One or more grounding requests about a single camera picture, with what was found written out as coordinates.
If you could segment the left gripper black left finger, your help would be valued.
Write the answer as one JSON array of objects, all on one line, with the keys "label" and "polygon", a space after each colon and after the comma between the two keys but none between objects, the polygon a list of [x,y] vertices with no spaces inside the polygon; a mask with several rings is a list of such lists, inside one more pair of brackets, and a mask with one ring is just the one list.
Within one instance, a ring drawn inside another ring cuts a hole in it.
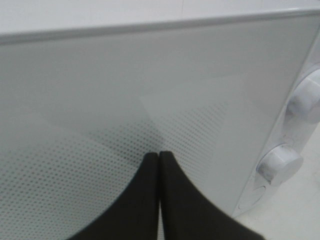
[{"label": "left gripper black left finger", "polygon": [[156,240],[159,226],[159,156],[146,153],[134,177],[97,219],[71,240]]}]

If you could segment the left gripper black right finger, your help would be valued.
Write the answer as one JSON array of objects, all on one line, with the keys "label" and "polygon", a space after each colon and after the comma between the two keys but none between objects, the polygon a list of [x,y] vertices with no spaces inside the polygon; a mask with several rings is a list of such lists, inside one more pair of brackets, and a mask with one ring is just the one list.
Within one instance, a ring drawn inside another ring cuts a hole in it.
[{"label": "left gripper black right finger", "polygon": [[166,240],[262,240],[212,204],[189,180],[174,154],[159,154],[160,202]]}]

